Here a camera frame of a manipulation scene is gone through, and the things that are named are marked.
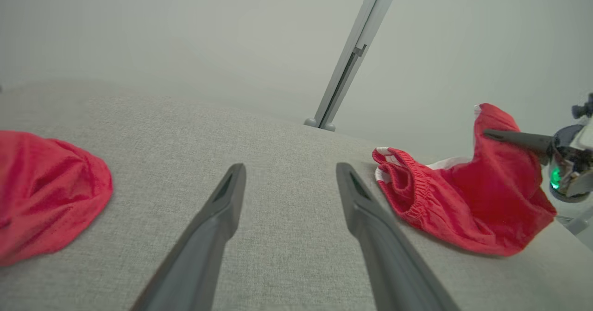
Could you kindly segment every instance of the green light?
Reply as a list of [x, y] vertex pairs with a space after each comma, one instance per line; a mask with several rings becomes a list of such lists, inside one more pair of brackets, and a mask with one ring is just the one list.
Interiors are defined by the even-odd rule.
[[558, 189], [560, 187], [560, 180], [562, 180], [560, 169], [555, 168], [550, 176], [550, 185], [552, 185], [553, 189]]

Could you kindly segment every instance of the gray fabric surface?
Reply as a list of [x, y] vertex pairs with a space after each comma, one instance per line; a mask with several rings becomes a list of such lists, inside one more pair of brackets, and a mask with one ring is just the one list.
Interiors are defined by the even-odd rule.
[[[373, 180], [371, 142], [105, 83], [4, 92], [0, 129], [85, 148], [106, 161], [115, 187], [67, 248], [0, 268], [0, 310], [129, 309], [237, 162], [246, 165], [246, 192], [214, 309], [374, 309], [334, 172], [351, 163], [388, 208]], [[593, 254], [556, 222], [512, 258], [464, 252], [401, 226], [463, 310], [593, 309]]]

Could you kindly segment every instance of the crumpled red cloth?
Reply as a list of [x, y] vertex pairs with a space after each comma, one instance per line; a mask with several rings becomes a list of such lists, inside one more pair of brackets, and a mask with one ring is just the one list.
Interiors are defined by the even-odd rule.
[[392, 209], [412, 226], [466, 250], [511, 256], [556, 211], [540, 188], [537, 157], [483, 135], [485, 129], [519, 131], [514, 119], [491, 104], [480, 108], [469, 163], [432, 170], [402, 150], [377, 148], [376, 177]]
[[62, 140], [0, 131], [0, 266], [64, 248], [112, 192], [100, 158]]

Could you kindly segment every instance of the red garment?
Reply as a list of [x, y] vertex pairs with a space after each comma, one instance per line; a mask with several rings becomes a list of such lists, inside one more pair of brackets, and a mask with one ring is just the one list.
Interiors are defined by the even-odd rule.
[[514, 119], [491, 104], [480, 108], [470, 163], [432, 170], [402, 150], [376, 149], [377, 179], [393, 210], [412, 226], [467, 250], [511, 256], [556, 211], [540, 188], [537, 157], [483, 135], [485, 129], [519, 131]]
[[107, 165], [61, 140], [0, 132], [0, 266], [56, 252], [113, 192]]

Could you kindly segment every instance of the white wall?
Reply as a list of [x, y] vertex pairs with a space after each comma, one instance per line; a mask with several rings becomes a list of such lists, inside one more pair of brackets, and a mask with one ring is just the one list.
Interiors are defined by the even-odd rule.
[[593, 92], [593, 0], [394, 0], [333, 123], [424, 156], [471, 155], [473, 106], [553, 134]]
[[112, 81], [303, 123], [362, 0], [0, 0], [0, 84]]

